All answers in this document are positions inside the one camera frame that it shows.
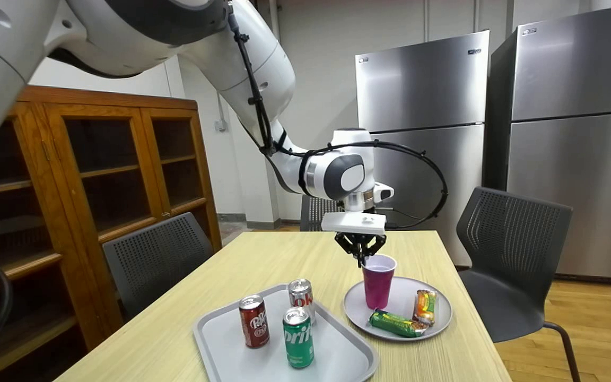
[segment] hardwood floor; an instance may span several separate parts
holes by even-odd
[[[546,298],[546,320],[570,334],[582,382],[611,382],[611,285],[554,281]],[[560,335],[551,329],[495,346],[514,382],[572,380]]]

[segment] can lid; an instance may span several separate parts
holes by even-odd
[[[310,315],[305,309],[301,307],[293,307],[286,310],[283,320],[286,324],[298,325],[306,322],[308,318],[310,318]]]
[[[254,309],[263,302],[263,298],[257,294],[252,294],[240,300],[240,309]]]
[[[290,292],[304,292],[310,289],[310,281],[306,279],[298,279],[289,283]]]

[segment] gray plate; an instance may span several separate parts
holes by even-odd
[[[388,306],[383,309],[391,314],[412,318],[412,314],[414,314],[416,291],[419,289],[434,290],[438,295],[437,301],[435,302],[435,324],[427,329],[421,337],[402,337],[398,336],[398,334],[371,326],[371,324],[369,324],[369,316],[371,316],[374,310],[369,309],[366,306],[366,302],[364,302],[363,281],[355,284],[347,291],[346,297],[344,297],[344,310],[346,310],[346,315],[353,324],[373,336],[393,341],[421,341],[426,338],[431,338],[443,331],[447,328],[449,322],[451,322],[451,304],[449,304],[449,300],[447,297],[444,297],[442,292],[422,281],[395,276],[392,278],[392,283],[390,285]]]
[[[250,349],[245,345],[238,302],[209,312],[193,327],[211,382],[357,382],[369,379],[376,371],[379,356],[374,348],[317,302],[316,323],[312,327],[315,360],[307,368],[290,367],[286,362],[282,331],[282,315],[291,307],[286,284],[275,285],[257,294],[265,300],[270,333],[270,340],[261,348]]]

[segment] black chair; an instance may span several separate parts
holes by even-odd
[[[131,317],[213,255],[211,242],[189,212],[109,241],[102,249]]]
[[[572,380],[577,382],[570,337],[544,315],[571,217],[569,206],[478,187],[456,233],[473,261],[473,268],[459,275],[492,340],[553,329],[562,337]]]
[[[321,231],[325,213],[342,211],[336,203],[336,201],[304,195],[301,200],[301,231]]]

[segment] stainless steel refrigerator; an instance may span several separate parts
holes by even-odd
[[[487,96],[485,186],[572,206],[558,273],[611,278],[611,9],[519,26]]]
[[[429,41],[356,56],[360,127],[373,138],[426,150],[443,171],[449,198],[438,218],[415,230],[437,230],[457,265],[470,258],[456,223],[482,181],[490,32]],[[377,181],[395,188],[384,203],[417,217],[431,212],[441,183],[424,163],[389,150],[374,152]],[[389,222],[412,222],[388,212]]]

